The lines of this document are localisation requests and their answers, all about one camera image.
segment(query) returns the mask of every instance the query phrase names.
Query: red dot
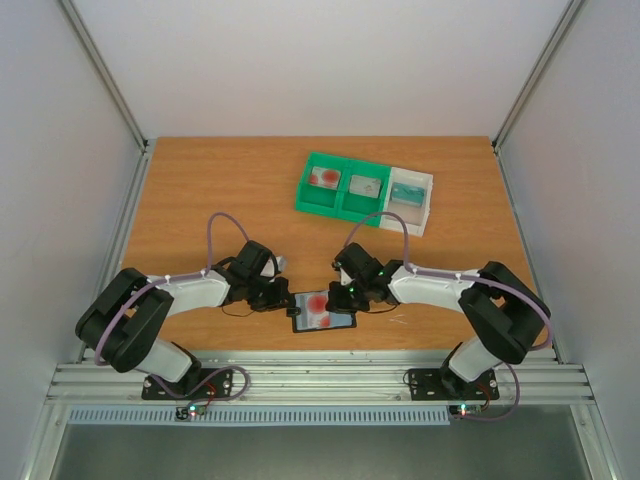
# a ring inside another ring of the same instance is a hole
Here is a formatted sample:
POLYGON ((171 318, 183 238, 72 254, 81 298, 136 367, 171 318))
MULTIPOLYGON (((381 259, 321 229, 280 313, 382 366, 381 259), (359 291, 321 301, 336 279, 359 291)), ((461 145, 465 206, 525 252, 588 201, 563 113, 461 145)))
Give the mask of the red dot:
POLYGON ((335 170, 325 170, 322 172, 322 180, 327 183, 337 183, 340 175, 335 170))
POLYGON ((327 297, 325 295, 314 295, 307 300, 307 308, 311 313, 323 313, 326 311, 327 297))

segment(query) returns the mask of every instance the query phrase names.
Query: metal grille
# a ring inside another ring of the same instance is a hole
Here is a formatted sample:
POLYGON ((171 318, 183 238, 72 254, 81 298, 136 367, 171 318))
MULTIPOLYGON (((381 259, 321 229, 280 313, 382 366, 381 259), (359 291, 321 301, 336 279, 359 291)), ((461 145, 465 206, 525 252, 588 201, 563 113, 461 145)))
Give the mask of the metal grille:
POLYGON ((76 406, 70 424, 86 425, 448 425, 446 407, 277 407, 214 406, 189 421, 176 419, 174 406, 76 406))

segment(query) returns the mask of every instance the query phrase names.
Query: wall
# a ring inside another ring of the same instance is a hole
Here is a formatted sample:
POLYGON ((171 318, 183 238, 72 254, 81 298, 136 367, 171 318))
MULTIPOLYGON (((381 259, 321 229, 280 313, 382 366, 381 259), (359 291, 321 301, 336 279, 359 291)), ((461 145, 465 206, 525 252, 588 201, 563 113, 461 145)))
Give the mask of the wall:
POLYGON ((567 0, 77 0, 145 135, 497 133, 567 0))
POLYGON ((637 0, 588 2, 502 155, 554 324, 629 479, 640 472, 638 25, 637 0))
POLYGON ((0 2, 0 478, 18 478, 56 362, 77 355, 138 156, 53 0, 0 2))

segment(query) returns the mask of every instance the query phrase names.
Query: green compartment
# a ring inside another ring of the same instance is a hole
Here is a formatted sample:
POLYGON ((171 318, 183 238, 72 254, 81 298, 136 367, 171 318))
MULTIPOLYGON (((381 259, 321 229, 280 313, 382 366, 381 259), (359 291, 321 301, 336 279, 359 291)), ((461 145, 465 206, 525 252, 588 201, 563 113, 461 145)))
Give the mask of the green compartment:
MULTIPOLYGON (((344 196, 338 203, 337 216, 339 218, 350 220, 352 222, 359 222, 370 213, 383 210, 384 200, 387 195, 387 188, 389 188, 390 175, 391 167, 388 167, 386 165, 362 162, 360 160, 351 160, 348 178, 344 178, 344 196), (371 198, 364 195, 349 193, 349 183, 351 182, 352 175, 379 178, 381 181, 381 186, 378 198, 371 198)), ((380 225, 380 220, 380 217, 374 217, 367 220, 366 224, 377 227, 380 225)))
POLYGON ((351 160, 335 155, 313 152, 309 155, 307 166, 302 172, 296 195, 296 210, 335 217, 338 205, 342 202, 344 182, 349 177, 349 164, 351 160), (316 187, 309 183, 309 175, 313 167, 331 168, 340 171, 338 190, 316 187))

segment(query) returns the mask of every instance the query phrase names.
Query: wooden tabletop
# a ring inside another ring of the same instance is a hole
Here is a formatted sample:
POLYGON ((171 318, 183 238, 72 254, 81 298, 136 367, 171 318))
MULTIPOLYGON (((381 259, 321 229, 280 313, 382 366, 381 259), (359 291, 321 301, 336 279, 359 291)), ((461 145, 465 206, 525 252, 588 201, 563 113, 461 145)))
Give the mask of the wooden tabletop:
MULTIPOLYGON (((532 285, 486 137, 161 138, 124 266, 149 275, 200 270, 207 219, 225 211, 287 258, 292 292, 326 290, 337 279, 331 262, 354 224, 294 210, 312 151, 433 174, 431 214, 424 236, 410 238, 411 261, 462 270, 497 260, 532 285)), ((236 227, 224 218, 213 225, 214 261, 237 254, 243 239, 236 227)), ((362 227, 356 241, 383 264, 401 258, 400 233, 362 227)), ((244 303, 227 310, 249 312, 244 303)), ((192 350, 424 349, 451 348, 473 333, 463 315, 425 305, 357 319, 354 329, 294 334, 283 311, 237 318, 199 309, 168 318, 161 337, 192 350)))

